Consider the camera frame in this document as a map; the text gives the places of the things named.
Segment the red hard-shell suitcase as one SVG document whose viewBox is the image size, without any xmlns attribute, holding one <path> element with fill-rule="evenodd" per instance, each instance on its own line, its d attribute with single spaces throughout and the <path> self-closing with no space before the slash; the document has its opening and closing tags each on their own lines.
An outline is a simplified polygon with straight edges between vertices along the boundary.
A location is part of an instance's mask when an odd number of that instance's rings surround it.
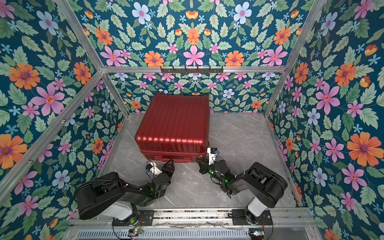
<svg viewBox="0 0 384 240">
<path fill-rule="evenodd" d="M 204 158 L 209 145 L 209 97 L 166 95 L 152 99 L 135 135 L 147 160 L 191 163 Z"/>
</svg>

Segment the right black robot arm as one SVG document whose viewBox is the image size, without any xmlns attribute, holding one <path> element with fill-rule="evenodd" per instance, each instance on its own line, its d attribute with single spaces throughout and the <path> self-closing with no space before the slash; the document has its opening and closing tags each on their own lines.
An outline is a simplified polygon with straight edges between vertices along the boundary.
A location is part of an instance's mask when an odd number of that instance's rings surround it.
<svg viewBox="0 0 384 240">
<path fill-rule="evenodd" d="M 207 159 L 198 159 L 197 163 L 199 172 L 203 175 L 209 174 L 211 180 L 228 197 L 244 190 L 249 190 L 254 195 L 243 215 L 230 214 L 232 218 L 245 219 L 250 225 L 258 224 L 263 219 L 264 212 L 276 206 L 288 187 L 282 176 L 258 162 L 238 175 L 231 173 L 225 160 L 210 162 Z"/>
</svg>

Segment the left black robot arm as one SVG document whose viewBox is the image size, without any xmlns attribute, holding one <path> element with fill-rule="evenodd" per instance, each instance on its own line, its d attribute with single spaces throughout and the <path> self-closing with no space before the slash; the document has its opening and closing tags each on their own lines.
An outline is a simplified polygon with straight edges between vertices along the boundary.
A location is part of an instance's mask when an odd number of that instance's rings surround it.
<svg viewBox="0 0 384 240">
<path fill-rule="evenodd" d="M 151 162 L 146 170 L 153 178 L 141 186 L 125 182 L 117 172 L 79 185 L 75 190 L 79 218 L 88 220 L 103 215 L 124 221 L 134 213 L 134 206 L 147 207 L 163 197 L 175 171 L 174 161 L 169 160 L 161 169 Z"/>
</svg>

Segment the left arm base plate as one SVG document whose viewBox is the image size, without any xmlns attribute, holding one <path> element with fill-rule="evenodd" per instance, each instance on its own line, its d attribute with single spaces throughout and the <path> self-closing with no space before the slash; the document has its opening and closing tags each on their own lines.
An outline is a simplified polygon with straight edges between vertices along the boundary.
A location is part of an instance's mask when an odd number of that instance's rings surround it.
<svg viewBox="0 0 384 240">
<path fill-rule="evenodd" d="M 134 227 L 134 226 L 151 226 L 154 220 L 155 211 L 153 210 L 138 210 L 134 211 L 127 219 L 114 219 L 113 227 Z"/>
</svg>

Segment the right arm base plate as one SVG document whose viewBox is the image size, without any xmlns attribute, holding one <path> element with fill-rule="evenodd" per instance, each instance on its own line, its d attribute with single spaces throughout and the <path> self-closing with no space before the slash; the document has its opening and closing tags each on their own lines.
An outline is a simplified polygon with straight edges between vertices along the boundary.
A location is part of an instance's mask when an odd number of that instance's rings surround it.
<svg viewBox="0 0 384 240">
<path fill-rule="evenodd" d="M 272 226 L 271 212 L 265 210 L 260 216 L 253 215 L 249 210 L 233 209 L 228 217 L 235 226 Z"/>
</svg>

